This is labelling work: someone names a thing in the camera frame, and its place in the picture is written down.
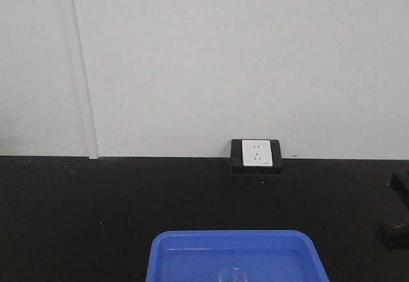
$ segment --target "electrical outlet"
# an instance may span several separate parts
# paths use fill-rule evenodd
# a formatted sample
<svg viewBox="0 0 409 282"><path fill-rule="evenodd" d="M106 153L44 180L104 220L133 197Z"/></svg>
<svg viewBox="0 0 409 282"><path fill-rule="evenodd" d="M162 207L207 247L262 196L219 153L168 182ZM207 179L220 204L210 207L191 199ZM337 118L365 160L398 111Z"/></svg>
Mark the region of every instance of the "electrical outlet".
<svg viewBox="0 0 409 282"><path fill-rule="evenodd" d="M242 140L242 151L243 166L273 166L273 155L269 140Z"/></svg>

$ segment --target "blue tray rim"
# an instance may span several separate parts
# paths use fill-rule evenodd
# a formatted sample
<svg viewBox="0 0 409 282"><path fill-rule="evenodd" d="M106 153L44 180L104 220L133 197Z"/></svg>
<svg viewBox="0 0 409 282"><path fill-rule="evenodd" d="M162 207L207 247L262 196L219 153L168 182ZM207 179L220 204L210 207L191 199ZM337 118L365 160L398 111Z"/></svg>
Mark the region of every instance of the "blue tray rim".
<svg viewBox="0 0 409 282"><path fill-rule="evenodd" d="M314 267L318 273L320 280L318 282L329 282L327 273L321 263L320 257L315 249L313 241L304 233L296 230L205 230L205 231L166 231L155 237L151 246L151 253L149 256L148 272L146 275L146 282L153 282L155 269L157 264L158 248L160 242L168 237L177 236L206 236L206 235L220 235L220 236L235 236L235 235L279 235L279 236L294 236L302 239L311 254Z"/></svg>

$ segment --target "clear glass object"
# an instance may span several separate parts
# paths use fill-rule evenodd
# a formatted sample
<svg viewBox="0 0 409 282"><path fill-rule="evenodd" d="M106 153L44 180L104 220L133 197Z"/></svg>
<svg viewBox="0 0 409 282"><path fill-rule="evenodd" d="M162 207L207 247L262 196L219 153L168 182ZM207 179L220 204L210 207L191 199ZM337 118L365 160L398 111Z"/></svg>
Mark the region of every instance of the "clear glass object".
<svg viewBox="0 0 409 282"><path fill-rule="evenodd" d="M228 267L219 274L219 282L249 282L244 271L237 267Z"/></svg>

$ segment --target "black countertop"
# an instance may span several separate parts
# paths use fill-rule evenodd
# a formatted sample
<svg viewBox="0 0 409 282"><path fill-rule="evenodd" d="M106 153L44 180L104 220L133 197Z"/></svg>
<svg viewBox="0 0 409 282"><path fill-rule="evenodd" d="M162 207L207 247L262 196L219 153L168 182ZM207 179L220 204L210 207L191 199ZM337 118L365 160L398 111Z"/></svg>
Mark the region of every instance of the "black countertop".
<svg viewBox="0 0 409 282"><path fill-rule="evenodd" d="M229 175L228 159L0 157L0 281L144 281L168 230L292 229L331 282L409 281L409 250L376 224L409 220L388 186L408 161L284 160Z"/></svg>

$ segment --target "black outlet box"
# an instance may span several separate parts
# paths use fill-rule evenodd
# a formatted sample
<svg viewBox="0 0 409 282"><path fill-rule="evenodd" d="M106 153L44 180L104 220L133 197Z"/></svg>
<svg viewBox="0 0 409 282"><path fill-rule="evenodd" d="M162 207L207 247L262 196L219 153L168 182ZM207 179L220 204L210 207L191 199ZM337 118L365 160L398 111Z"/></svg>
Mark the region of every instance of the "black outlet box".
<svg viewBox="0 0 409 282"><path fill-rule="evenodd" d="M273 158L273 166L244 166L243 165L243 139L232 139L230 148L231 172L234 175L280 175L282 173L282 158L280 142L277 139L269 140Z"/></svg>

